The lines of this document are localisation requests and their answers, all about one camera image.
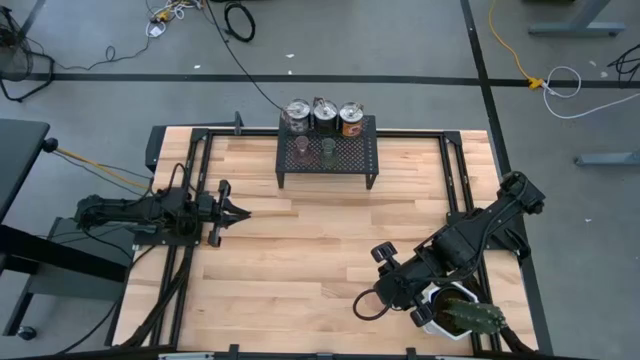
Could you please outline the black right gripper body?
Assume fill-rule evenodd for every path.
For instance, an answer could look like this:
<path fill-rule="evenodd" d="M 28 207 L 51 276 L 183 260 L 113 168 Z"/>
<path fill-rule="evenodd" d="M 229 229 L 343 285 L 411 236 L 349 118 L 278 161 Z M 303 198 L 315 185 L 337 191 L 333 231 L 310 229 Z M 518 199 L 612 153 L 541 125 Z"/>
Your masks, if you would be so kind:
<path fill-rule="evenodd" d="M 424 252 L 415 250 L 415 254 L 402 264 L 394 258 L 396 254 L 391 242 L 384 242 L 371 250 L 373 259 L 381 264 L 379 280 L 373 289 L 385 306 L 402 311 L 412 309 L 412 321 L 417 327 L 423 327 L 435 319 L 433 306 L 423 295 L 432 283 L 434 270 Z"/>

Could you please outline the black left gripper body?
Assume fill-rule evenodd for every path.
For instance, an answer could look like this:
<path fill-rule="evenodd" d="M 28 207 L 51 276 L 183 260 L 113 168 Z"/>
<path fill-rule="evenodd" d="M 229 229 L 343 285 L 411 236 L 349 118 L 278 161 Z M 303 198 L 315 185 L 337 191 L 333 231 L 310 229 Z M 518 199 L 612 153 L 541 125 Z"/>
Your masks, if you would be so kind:
<path fill-rule="evenodd" d="M 207 191 L 197 197 L 197 216 L 201 222 L 213 223 L 213 229 L 209 232 L 207 243 L 212 247 L 220 246 L 220 222 L 224 218 L 224 201 L 230 194 L 231 186 L 227 180 L 221 180 L 218 187 L 218 198 Z"/>

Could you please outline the pink glass candlestick holder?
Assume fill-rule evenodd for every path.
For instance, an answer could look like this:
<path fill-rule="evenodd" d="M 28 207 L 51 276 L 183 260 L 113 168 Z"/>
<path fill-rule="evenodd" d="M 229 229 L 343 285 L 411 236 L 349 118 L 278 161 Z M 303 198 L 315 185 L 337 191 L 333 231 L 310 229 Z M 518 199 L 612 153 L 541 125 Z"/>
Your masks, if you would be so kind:
<path fill-rule="evenodd" d="M 293 161 L 300 166 L 309 166 L 314 162 L 310 141 L 306 136 L 298 136 L 294 140 Z"/>

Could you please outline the green glass candlestick holder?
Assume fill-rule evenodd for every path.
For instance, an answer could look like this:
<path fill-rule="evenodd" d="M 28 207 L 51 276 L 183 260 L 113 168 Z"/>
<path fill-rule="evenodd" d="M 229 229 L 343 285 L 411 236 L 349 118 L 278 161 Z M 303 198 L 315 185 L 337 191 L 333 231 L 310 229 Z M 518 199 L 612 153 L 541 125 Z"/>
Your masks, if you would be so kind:
<path fill-rule="evenodd" d="M 325 168 L 334 168 L 337 164 L 336 142 L 332 138 L 325 138 L 321 142 L 321 162 Z"/>

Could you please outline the floral label candle tin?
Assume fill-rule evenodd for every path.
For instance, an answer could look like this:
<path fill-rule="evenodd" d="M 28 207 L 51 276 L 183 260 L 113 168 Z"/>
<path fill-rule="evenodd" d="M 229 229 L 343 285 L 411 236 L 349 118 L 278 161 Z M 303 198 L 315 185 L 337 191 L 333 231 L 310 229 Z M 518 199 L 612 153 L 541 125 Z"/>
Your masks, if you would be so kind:
<path fill-rule="evenodd" d="M 288 129 L 294 134 L 305 134 L 310 129 L 311 108 L 307 101 L 294 99 L 284 107 L 284 119 Z"/>

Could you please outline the dark striped candle tin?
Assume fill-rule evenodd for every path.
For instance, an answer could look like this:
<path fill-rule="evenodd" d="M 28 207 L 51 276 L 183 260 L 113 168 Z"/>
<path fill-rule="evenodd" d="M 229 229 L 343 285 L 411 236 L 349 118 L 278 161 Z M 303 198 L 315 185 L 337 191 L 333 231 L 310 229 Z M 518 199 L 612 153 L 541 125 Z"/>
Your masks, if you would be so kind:
<path fill-rule="evenodd" d="M 337 106 L 324 97 L 316 97 L 313 101 L 313 119 L 315 130 L 322 135 L 331 135 L 337 128 Z"/>

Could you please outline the orange label candle tin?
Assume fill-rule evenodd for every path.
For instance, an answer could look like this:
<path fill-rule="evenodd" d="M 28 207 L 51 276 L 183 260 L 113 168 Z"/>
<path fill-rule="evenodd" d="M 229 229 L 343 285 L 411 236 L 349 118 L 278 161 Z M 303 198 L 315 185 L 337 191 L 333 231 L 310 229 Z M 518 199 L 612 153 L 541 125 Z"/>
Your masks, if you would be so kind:
<path fill-rule="evenodd" d="M 363 105 L 357 102 L 345 103 L 339 110 L 340 132 L 344 137 L 357 137 L 362 132 Z"/>

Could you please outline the white hexagonal planter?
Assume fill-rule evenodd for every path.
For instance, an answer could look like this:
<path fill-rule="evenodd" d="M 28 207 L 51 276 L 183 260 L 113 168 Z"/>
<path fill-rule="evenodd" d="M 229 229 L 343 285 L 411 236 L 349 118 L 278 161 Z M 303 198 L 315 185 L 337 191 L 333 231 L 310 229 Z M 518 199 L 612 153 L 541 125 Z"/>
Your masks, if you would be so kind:
<path fill-rule="evenodd" d="M 471 330 L 456 327 L 452 320 L 445 320 L 445 313 L 437 309 L 437 307 L 442 307 L 444 302 L 450 298 L 478 303 L 478 297 L 472 291 L 459 282 L 452 282 L 443 286 L 429 285 L 422 292 L 422 296 L 422 302 L 428 305 L 433 313 L 433 319 L 422 326 L 426 333 L 443 336 L 454 341 L 461 340 L 472 333 Z"/>

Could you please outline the green cactus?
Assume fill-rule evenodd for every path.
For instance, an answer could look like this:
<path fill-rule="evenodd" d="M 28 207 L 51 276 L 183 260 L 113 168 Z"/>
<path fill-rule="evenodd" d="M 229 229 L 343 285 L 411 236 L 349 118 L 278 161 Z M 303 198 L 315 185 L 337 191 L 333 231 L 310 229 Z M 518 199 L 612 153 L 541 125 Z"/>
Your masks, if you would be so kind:
<path fill-rule="evenodd" d="M 466 331 L 495 334 L 507 326 L 501 309 L 492 304 L 449 299 L 441 313 L 444 316 L 442 327 L 452 334 Z"/>

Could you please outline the black table clamp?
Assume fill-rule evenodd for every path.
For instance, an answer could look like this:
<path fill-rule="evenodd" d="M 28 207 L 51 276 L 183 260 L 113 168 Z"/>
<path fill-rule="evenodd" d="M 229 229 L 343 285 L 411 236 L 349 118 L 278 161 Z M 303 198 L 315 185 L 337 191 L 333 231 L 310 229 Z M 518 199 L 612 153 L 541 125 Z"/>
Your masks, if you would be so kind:
<path fill-rule="evenodd" d="M 242 129 L 244 127 L 244 121 L 239 111 L 234 112 L 234 119 L 232 121 L 226 122 L 213 122 L 213 123 L 194 123 L 194 124 L 183 124 L 183 127 L 208 127 L 208 128 L 230 128 L 232 130 L 233 135 L 240 135 L 242 133 Z"/>

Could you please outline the black control box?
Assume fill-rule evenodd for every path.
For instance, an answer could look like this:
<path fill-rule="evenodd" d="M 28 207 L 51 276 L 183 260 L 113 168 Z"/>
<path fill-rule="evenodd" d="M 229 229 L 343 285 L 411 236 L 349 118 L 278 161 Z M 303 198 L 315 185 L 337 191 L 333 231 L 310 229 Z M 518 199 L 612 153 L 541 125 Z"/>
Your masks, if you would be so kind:
<path fill-rule="evenodd" d="M 165 126 L 153 126 L 147 141 L 145 149 L 145 166 L 152 174 L 155 173 L 157 168 L 165 133 Z"/>

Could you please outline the black desk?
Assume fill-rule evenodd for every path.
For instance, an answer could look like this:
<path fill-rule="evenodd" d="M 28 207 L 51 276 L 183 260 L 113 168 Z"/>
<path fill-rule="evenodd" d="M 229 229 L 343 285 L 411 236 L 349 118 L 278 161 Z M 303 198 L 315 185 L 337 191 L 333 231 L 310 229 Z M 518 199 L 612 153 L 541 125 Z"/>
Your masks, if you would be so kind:
<path fill-rule="evenodd" d="M 20 326 L 29 326 L 23 319 L 36 295 L 114 299 L 129 265 L 116 254 L 100 255 L 95 245 L 58 244 L 52 241 L 54 232 L 38 237 L 3 223 L 38 156 L 55 144 L 45 138 L 49 129 L 45 122 L 0 119 L 0 275 L 28 276 L 4 336 L 17 336 Z"/>

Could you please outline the grey desk foot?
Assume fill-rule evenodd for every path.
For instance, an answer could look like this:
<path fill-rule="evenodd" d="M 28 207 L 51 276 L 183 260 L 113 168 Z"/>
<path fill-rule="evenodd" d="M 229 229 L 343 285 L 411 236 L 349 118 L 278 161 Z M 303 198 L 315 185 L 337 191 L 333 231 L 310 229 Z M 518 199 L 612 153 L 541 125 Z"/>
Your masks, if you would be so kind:
<path fill-rule="evenodd" d="M 577 166 L 640 165 L 640 149 L 633 152 L 581 154 L 574 159 Z"/>

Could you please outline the grey metal bracket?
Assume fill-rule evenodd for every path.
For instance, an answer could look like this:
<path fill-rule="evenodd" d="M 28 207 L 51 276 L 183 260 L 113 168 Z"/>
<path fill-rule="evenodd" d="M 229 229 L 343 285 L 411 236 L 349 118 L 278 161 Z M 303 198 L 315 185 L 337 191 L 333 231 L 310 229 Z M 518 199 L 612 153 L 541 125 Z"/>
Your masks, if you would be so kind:
<path fill-rule="evenodd" d="M 215 360 L 214 352 L 174 352 L 159 354 L 157 360 Z"/>

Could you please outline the black aluminium table frame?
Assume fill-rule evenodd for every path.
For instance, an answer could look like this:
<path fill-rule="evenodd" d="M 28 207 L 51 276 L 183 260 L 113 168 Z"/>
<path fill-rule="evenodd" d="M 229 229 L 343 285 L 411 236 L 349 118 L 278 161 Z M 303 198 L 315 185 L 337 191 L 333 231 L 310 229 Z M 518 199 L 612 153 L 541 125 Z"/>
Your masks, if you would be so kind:
<path fill-rule="evenodd" d="M 248 220 L 222 231 L 219 247 L 194 251 L 175 338 L 182 351 L 244 353 L 468 355 L 470 340 L 417 328 L 385 311 L 370 292 L 371 249 L 392 242 L 398 259 L 439 229 L 470 193 L 494 201 L 498 176 L 483 131 L 438 139 L 418 131 L 383 132 L 372 187 L 361 175 L 289 174 L 276 180 L 271 129 L 212 141 L 206 187 L 231 183 Z"/>

